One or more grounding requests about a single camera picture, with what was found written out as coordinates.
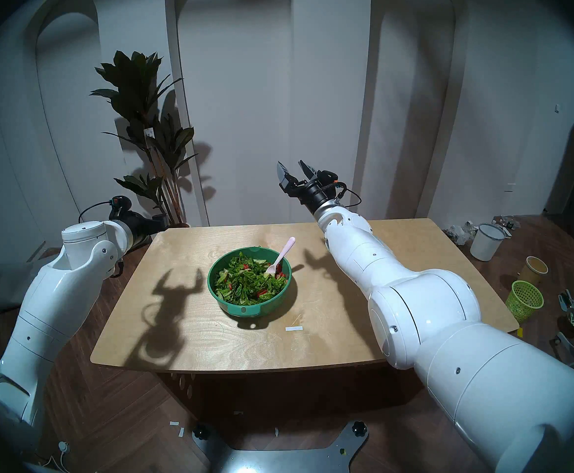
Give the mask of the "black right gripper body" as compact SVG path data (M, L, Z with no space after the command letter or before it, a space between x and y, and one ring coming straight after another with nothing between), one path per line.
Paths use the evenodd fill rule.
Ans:
M337 188L337 179L292 180L286 184L286 194L297 198L301 205L314 214L323 204L336 199Z

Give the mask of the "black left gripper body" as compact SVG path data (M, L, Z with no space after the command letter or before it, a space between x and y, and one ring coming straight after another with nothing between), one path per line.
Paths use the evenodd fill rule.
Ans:
M146 218L136 212L121 212L119 222L124 223L132 235L132 242L128 244L127 251L143 245L151 235L157 233L157 219Z

